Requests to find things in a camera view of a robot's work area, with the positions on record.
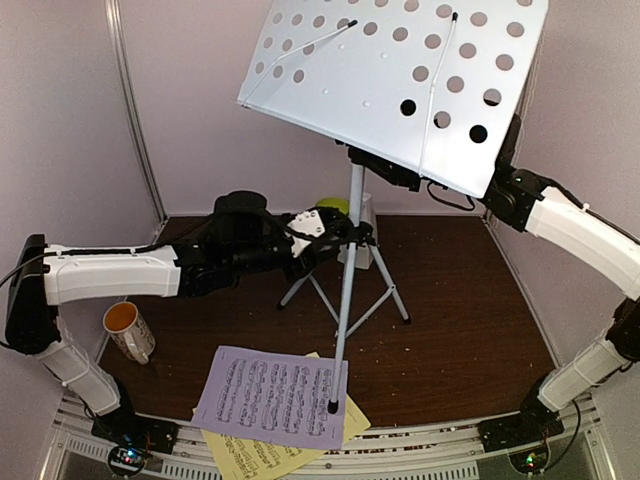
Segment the white perforated music stand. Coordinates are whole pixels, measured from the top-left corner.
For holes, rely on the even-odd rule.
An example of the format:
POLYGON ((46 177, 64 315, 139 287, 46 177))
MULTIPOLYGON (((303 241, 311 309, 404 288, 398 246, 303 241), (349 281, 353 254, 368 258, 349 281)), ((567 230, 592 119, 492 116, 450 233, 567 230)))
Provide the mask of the white perforated music stand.
POLYGON ((545 1, 275 1, 238 102, 512 217, 504 145, 548 10, 545 1))

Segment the purple sheet music page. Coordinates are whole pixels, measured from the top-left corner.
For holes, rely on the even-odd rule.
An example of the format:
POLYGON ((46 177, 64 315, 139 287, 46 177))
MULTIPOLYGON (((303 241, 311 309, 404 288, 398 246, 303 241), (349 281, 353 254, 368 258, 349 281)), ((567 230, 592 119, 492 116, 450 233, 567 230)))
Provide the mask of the purple sheet music page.
POLYGON ((348 363, 329 411, 334 360, 220 346, 191 424, 273 445, 337 450, 345 440, 348 363))

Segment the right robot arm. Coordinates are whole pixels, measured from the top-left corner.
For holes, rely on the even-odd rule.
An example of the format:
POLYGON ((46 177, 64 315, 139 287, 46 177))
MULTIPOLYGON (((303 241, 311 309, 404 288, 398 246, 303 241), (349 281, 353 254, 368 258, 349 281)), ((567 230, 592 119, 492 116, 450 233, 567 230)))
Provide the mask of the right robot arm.
POLYGON ((639 241, 593 212, 554 179, 512 164, 521 118, 514 115, 480 203, 504 224, 546 240, 610 280, 625 298, 611 327, 565 365, 537 380, 520 409, 479 423, 487 452, 563 433, 560 411, 639 360, 639 241))

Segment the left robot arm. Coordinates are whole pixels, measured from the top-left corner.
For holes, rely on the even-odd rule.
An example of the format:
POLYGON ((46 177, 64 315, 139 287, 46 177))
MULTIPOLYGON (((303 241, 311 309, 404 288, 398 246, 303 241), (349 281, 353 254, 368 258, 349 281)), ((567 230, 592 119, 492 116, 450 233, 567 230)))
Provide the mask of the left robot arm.
POLYGON ((63 328, 59 306, 108 297, 202 297, 237 286, 244 275, 272 270, 293 282, 340 246, 373 242, 369 224, 336 208, 275 215, 266 198, 252 191, 217 198, 200 224, 154 245, 70 248, 33 234, 1 281, 9 287, 1 345, 41 361, 82 400, 102 437, 138 451, 169 453, 176 424, 135 413, 124 384, 63 328))

